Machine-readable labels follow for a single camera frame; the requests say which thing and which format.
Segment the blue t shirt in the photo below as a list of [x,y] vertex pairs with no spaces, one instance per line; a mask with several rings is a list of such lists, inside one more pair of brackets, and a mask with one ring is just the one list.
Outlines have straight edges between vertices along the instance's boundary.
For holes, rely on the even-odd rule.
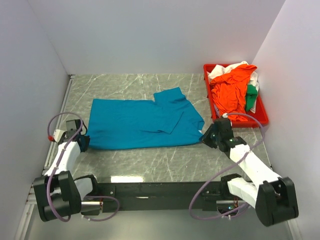
[[179,87],[156,92],[153,100],[94,99],[88,135],[96,150],[194,145],[204,119]]

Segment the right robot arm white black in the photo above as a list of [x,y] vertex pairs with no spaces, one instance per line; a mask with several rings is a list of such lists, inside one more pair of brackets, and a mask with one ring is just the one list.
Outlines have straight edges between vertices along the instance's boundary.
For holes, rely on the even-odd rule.
[[249,177],[249,181],[238,174],[222,177],[219,187],[222,198],[230,200],[235,196],[242,199],[255,209],[258,219],[266,227],[299,216],[294,182],[267,167],[243,138],[234,136],[228,118],[215,119],[201,141],[225,153]]

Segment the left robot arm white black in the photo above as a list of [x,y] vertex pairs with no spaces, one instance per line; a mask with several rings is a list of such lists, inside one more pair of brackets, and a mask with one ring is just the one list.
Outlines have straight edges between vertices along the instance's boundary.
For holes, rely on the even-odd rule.
[[58,152],[47,172],[33,181],[38,213],[43,222],[68,221],[81,212],[82,201],[96,200],[100,195],[97,179],[89,174],[76,179],[71,170],[81,153],[87,151],[90,137],[82,134],[87,127],[81,119],[68,120],[66,130],[56,129],[48,135],[58,144]]

